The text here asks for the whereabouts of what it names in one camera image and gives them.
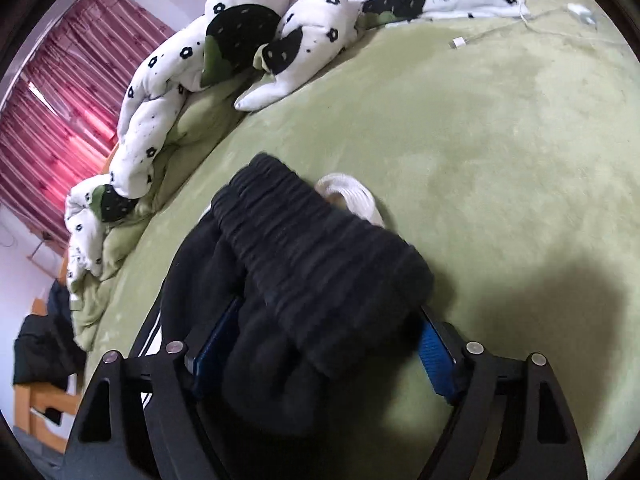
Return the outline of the red pink curtain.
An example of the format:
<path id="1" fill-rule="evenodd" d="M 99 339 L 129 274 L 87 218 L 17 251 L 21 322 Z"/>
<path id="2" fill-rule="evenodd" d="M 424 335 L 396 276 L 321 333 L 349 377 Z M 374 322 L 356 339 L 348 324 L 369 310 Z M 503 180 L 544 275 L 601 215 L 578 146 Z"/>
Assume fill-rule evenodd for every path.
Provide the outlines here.
<path id="1" fill-rule="evenodd" d="M 171 34 L 134 0 L 77 0 L 18 75 L 1 110 L 1 201 L 57 252 L 67 193 L 103 168 L 134 71 Z"/>

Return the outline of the white black-flower duvet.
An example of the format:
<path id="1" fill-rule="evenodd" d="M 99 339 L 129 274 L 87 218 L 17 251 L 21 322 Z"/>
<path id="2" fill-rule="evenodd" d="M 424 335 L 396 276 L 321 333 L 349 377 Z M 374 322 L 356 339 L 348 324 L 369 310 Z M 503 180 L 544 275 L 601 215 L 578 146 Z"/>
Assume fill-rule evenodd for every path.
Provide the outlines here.
<path id="1" fill-rule="evenodd" d="M 203 14 L 158 46 L 132 76 L 107 172 L 67 195 L 67 286 L 101 275 L 105 231 L 148 194 L 154 159 L 188 96 L 258 70 L 262 79 L 234 107 L 261 110 L 346 49 L 357 36 L 357 14 L 349 0 L 206 0 Z"/>

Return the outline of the wooden bed frame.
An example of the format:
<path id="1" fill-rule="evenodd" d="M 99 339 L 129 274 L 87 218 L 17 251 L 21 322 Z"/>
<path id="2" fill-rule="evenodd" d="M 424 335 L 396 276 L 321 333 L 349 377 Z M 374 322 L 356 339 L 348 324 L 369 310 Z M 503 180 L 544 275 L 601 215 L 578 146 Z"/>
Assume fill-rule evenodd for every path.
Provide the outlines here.
<path id="1" fill-rule="evenodd" d="M 46 278 L 50 278 L 51 281 L 57 281 L 58 279 L 62 281 L 64 276 L 58 278 L 56 272 L 48 271 L 43 266 L 40 266 L 38 262 L 33 262 L 31 258 L 32 256 L 29 256 L 29 261 L 42 271 Z M 47 315 L 46 296 L 49 288 L 49 285 L 43 287 L 37 297 L 32 298 L 32 304 L 27 315 Z M 73 423 L 71 417 L 75 416 L 79 408 L 81 395 L 77 390 L 81 389 L 81 386 L 78 385 L 71 385 L 71 392 L 55 387 L 48 382 L 30 382 L 29 384 L 13 386 L 12 411 L 3 412 L 7 420 L 9 420 L 9 414 L 13 415 L 13 422 L 8 422 L 8 425 L 12 429 L 20 428 L 24 434 L 30 434 L 49 448 L 64 453 L 66 440 L 70 434 L 70 429 L 68 428 Z M 60 426 L 55 427 L 53 422 L 44 416 L 48 408 L 61 412 Z M 70 422 L 68 428 L 64 425 L 64 416 L 67 417 L 66 422 Z"/>

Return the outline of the green fleece blanket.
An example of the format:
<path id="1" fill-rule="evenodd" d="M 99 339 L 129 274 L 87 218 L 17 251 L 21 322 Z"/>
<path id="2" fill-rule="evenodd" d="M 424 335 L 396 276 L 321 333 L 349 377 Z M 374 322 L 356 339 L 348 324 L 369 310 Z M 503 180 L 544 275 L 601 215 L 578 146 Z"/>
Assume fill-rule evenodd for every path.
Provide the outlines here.
<path id="1" fill-rule="evenodd" d="M 153 162 L 150 192 L 122 220 L 104 228 L 76 230 L 88 219 L 81 202 L 92 188 L 107 180 L 105 174 L 78 183 L 68 194 L 65 223 L 72 236 L 67 251 L 66 286 L 70 291 L 75 342 L 82 350 L 92 349 L 101 318 L 111 302 L 117 273 L 151 218 L 242 120 L 243 114 L 233 107 L 233 102 L 250 85 L 249 79 L 249 74 L 241 74 L 186 98 Z"/>

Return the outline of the black jacket on footboard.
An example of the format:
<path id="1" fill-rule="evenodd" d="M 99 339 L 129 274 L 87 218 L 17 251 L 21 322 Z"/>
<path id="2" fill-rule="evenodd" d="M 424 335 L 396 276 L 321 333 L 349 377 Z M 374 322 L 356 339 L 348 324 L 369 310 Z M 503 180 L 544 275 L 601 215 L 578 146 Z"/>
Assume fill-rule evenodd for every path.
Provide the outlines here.
<path id="1" fill-rule="evenodd" d="M 86 357 L 64 316 L 27 315 L 14 341 L 13 383 L 66 388 L 70 376 L 84 372 Z"/>

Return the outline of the dark blue garment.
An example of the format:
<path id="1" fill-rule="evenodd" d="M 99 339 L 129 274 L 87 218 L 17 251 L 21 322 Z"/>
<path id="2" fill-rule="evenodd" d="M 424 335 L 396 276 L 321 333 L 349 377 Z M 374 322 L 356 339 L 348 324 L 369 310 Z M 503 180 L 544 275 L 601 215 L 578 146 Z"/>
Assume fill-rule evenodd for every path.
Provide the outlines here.
<path id="1" fill-rule="evenodd" d="M 73 330 L 72 315 L 70 314 L 70 292 L 58 280 L 54 280 L 48 292 L 47 315 L 64 330 Z"/>

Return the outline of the black pants white side stripe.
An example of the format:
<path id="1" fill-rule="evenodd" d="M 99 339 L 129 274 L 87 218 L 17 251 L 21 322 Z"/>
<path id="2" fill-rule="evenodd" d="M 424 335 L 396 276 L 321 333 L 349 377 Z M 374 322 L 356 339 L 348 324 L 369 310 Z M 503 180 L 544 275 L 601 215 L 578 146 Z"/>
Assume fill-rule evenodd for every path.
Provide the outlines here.
<path id="1" fill-rule="evenodd" d="M 414 348 L 433 285 L 400 236 L 258 154 L 180 245 L 148 324 L 185 340 L 235 308 L 198 393 L 214 454 L 232 479 L 334 479 L 355 378 Z"/>

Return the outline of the green fleece bed sheet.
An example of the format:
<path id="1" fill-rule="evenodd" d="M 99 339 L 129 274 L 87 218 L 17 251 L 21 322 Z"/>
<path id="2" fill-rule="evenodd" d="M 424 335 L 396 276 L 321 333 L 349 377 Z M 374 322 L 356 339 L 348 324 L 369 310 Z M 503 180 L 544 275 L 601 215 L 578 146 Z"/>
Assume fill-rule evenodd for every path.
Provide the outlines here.
<path id="1" fill-rule="evenodd" d="M 88 363 L 128 351 L 172 257 L 259 152 L 350 174 L 435 275 L 433 308 L 499 356 L 550 361 L 588 474 L 639 430 L 639 63 L 594 0 L 528 0 L 532 24 L 370 32 L 292 96 L 178 148 L 190 177 L 106 286 Z"/>

